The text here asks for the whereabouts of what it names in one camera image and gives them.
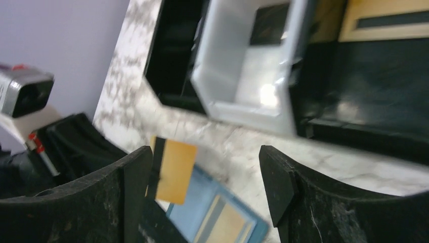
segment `white bin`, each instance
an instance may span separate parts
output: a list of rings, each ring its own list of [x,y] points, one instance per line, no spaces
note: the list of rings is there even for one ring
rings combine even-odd
[[[267,12],[266,7],[279,4],[285,4],[287,12],[281,42],[250,45],[258,9]],[[295,134],[288,79],[306,46],[298,43],[308,11],[308,0],[210,1],[191,74],[209,117],[278,135]]]

